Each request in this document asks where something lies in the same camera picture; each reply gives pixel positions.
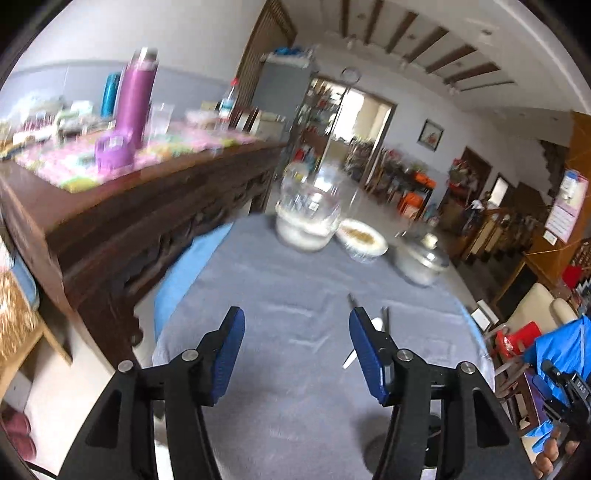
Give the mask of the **person's right hand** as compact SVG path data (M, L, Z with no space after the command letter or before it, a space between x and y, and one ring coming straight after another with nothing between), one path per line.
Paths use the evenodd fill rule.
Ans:
M560 464L559 459L563 461L561 472L568 470L573 463L572 458L576 456L580 442L569 440L559 443L560 435L559 430L553 430L545 440L542 451L536 456L532 469L537 479L551 475L555 467Z

